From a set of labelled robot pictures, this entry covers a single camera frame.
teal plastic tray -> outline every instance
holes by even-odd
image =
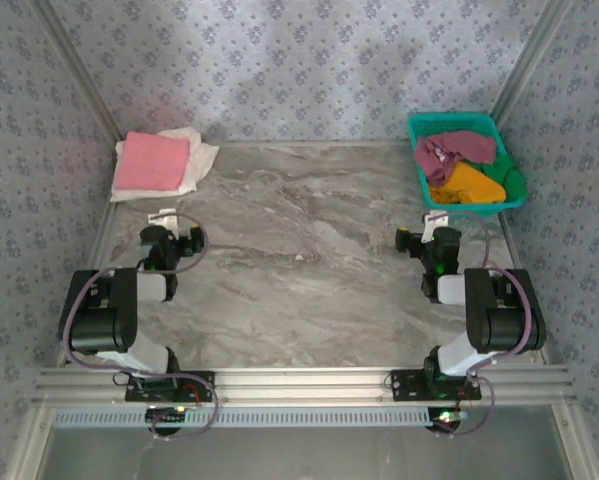
[[[484,137],[493,137],[497,142],[497,154],[507,155],[506,147],[503,146],[501,136],[497,130],[495,122],[490,116],[484,113],[424,113],[413,115],[408,120],[408,130],[410,130],[410,141],[414,152],[419,137],[427,137],[437,133],[456,132],[459,130],[468,130],[470,132],[480,133]],[[504,203],[473,203],[473,204],[452,204],[443,205],[435,203],[430,197],[428,182],[423,170],[417,165],[419,173],[419,182],[423,191],[423,198],[431,209],[452,211],[471,211],[477,215],[489,216],[508,208],[517,208],[521,206],[525,198],[511,199]]]

purple cloth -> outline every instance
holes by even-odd
[[[449,132],[420,138],[415,160],[433,187],[443,186],[459,160],[492,165],[497,155],[497,142],[474,132]]]

glass panel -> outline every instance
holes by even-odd
[[[216,428],[197,438],[153,442],[137,428],[56,429],[42,478],[571,477],[549,408],[497,408],[482,431],[455,439],[420,428]]]

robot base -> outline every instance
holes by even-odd
[[[214,386],[215,372],[181,371],[174,352],[168,348],[168,373],[190,373]],[[212,394],[202,384],[186,378],[142,378],[131,376],[126,386],[126,402],[140,403],[203,403],[211,402]]]
[[[438,358],[439,347],[426,357],[420,370],[393,370],[390,372],[390,388],[395,402],[422,402],[431,400],[465,400],[466,394],[473,400],[481,399],[481,389],[464,377],[449,377],[441,373]]]

yellow cloth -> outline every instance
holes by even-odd
[[[442,187],[428,187],[435,203],[501,203],[506,191],[494,180],[464,162],[458,162]]]

